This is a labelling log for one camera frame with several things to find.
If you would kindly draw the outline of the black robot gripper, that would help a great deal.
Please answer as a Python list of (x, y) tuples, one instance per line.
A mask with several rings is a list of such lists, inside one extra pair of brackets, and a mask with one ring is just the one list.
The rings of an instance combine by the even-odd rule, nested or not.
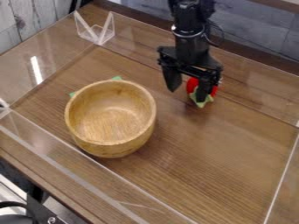
[(157, 64), (161, 66), (165, 86), (170, 92), (182, 84), (181, 74), (186, 74), (193, 78), (208, 76), (209, 79), (198, 79), (194, 93), (196, 102), (204, 102), (212, 89), (210, 83), (217, 85), (220, 82), (222, 65), (210, 57), (209, 52), (204, 52), (194, 59), (180, 59), (173, 46), (158, 46), (157, 52)]

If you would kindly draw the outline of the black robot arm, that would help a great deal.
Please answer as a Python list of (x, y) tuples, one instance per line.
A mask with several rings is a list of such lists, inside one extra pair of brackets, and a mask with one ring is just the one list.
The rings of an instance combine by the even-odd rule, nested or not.
[(214, 13), (214, 0), (168, 0), (173, 17), (172, 35), (174, 46), (158, 46), (157, 64), (162, 70), (165, 86), (174, 91), (188, 75), (193, 84), (188, 93), (194, 104), (202, 108), (212, 100), (220, 84), (222, 65), (210, 56), (210, 15)]

